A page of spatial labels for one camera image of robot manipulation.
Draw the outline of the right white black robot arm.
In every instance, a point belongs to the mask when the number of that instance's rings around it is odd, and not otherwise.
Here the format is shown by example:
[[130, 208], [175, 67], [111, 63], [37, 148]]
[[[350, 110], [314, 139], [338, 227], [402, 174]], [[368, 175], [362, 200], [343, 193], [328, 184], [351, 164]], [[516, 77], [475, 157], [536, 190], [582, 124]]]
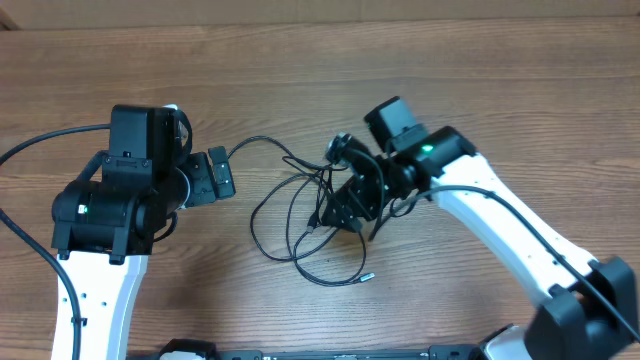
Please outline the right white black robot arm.
[[459, 131], [429, 132], [400, 97], [374, 108], [365, 123], [379, 154], [347, 133], [327, 146], [327, 160], [352, 176], [329, 198], [323, 222], [357, 232], [430, 200], [483, 242], [535, 308], [525, 327], [505, 326], [476, 345], [433, 346], [430, 358], [609, 359], [638, 341], [636, 278], [626, 262], [600, 261], [564, 238]]

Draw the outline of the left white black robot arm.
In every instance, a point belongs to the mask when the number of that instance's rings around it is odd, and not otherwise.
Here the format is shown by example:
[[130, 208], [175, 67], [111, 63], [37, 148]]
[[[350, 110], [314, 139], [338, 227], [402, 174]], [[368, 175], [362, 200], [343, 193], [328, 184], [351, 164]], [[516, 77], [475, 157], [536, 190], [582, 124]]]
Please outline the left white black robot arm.
[[52, 204], [52, 246], [78, 296], [83, 359], [123, 359], [153, 246], [181, 209], [234, 196], [224, 147], [192, 150], [177, 106], [116, 105], [109, 147]]

